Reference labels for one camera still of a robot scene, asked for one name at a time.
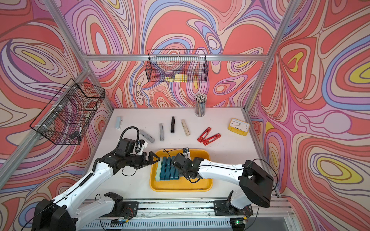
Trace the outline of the grey pruning pliers angled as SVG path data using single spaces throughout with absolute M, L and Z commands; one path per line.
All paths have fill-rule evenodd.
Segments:
M 152 136 L 150 136 L 148 133 L 146 133 L 144 130 L 139 130 L 139 133 L 142 137 L 144 137 L 150 143 L 155 142 L 155 139 Z

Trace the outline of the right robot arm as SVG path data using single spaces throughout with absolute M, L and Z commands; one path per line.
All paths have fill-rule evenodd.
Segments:
M 233 209 L 242 210 L 251 204 L 270 207 L 274 179 L 253 160 L 229 165 L 200 157 L 189 159 L 179 153 L 173 158 L 172 165 L 188 180 L 214 179 L 238 185 L 240 188 L 233 191 L 229 199 Z

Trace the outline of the yellow sticky notes in basket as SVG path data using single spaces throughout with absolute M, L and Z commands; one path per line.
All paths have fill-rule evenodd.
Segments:
M 188 76 L 186 74 L 174 74 L 170 77 L 165 77 L 166 82 L 176 82 L 176 83 L 187 83 Z

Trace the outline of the black pruning pliers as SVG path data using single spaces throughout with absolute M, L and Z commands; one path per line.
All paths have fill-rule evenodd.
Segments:
M 175 132 L 175 117 L 172 116 L 171 118 L 171 126 L 170 126 L 170 133 L 174 133 Z

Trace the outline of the yellow alarm clock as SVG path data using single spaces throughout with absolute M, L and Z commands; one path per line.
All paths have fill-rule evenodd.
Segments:
M 246 136 L 249 133 L 250 124 L 236 118 L 232 118 L 228 125 L 228 130 L 235 134 Z

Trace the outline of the grey pruning pliers upright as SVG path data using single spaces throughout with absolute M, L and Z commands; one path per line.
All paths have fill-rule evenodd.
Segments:
M 160 123 L 159 125 L 159 131 L 160 131 L 160 141 L 164 141 L 164 127 L 162 123 Z

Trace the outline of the pencil holder cup with pencils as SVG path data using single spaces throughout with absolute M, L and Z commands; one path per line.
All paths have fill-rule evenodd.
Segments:
M 206 110 L 207 95 L 205 93 L 200 93 L 196 95 L 195 99 L 195 115 L 198 117 L 203 117 Z

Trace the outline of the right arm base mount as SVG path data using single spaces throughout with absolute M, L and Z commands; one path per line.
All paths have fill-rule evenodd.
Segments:
M 245 206 L 243 209 L 238 209 L 231 205 L 231 197 L 234 191 L 229 193 L 227 200 L 215 200 L 214 206 L 211 209 L 214 210 L 216 216 L 241 216 L 249 218 L 253 215 L 253 209 L 251 205 Z

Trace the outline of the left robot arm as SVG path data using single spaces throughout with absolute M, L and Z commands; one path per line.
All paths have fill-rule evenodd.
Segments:
M 95 160 L 92 170 L 52 200 L 43 199 L 34 211 L 33 231 L 78 231 L 101 216 L 135 216 L 123 197 L 108 192 L 97 201 L 81 206 L 102 183 L 125 167 L 136 170 L 159 162 L 154 152 L 146 153 L 144 140 L 122 139 L 115 150 Z

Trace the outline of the aluminium front rail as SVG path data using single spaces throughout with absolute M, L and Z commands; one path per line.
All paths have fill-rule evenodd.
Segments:
M 252 205 L 253 215 L 216 216 L 214 201 L 138 201 L 136 217 L 95 219 L 78 231 L 299 231 L 298 219 L 287 202 L 278 200 L 271 208 Z

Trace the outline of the beige pruning pliers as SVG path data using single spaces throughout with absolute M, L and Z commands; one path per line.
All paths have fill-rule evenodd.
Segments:
M 184 129 L 184 133 L 186 136 L 189 136 L 190 135 L 190 131 L 188 129 L 188 126 L 186 124 L 186 121 L 184 119 L 181 120 L 181 123 L 182 123 L 182 126 L 183 126 L 183 129 Z

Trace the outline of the light blue-grey pliers far left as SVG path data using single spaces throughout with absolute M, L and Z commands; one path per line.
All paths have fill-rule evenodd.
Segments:
M 116 128 L 117 130 L 120 130 L 121 125 L 122 125 L 122 117 L 121 117 L 121 116 L 118 116 L 118 117 L 116 118 L 115 128 Z

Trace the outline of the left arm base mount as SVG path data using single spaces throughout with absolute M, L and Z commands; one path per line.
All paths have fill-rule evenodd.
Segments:
M 114 201 L 113 210 L 104 217 L 136 217 L 139 202 L 124 200 L 121 195 L 113 192 L 105 193 L 104 196 Z

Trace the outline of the dark teal pruning pliers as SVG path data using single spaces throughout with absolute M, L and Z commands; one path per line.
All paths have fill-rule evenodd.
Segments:
M 163 157 L 161 161 L 160 181 L 166 180 L 166 170 L 167 170 L 167 157 Z

